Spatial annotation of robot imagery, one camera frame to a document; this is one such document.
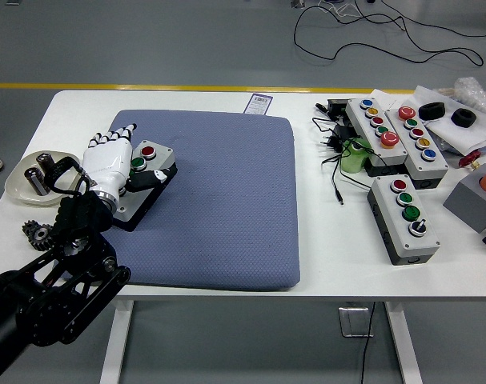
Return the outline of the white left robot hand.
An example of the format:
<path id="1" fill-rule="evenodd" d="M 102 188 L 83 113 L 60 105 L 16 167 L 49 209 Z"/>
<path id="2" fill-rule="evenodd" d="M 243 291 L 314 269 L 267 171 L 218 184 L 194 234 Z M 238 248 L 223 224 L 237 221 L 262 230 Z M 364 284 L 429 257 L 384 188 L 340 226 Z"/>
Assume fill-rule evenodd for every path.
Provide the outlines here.
<path id="1" fill-rule="evenodd" d="M 97 133 L 83 155 L 82 168 L 93 181 L 91 189 L 102 200 L 117 206 L 120 194 L 165 186 L 177 173 L 170 150 L 159 154 L 155 146 L 133 152 L 131 138 L 136 124 Z"/>

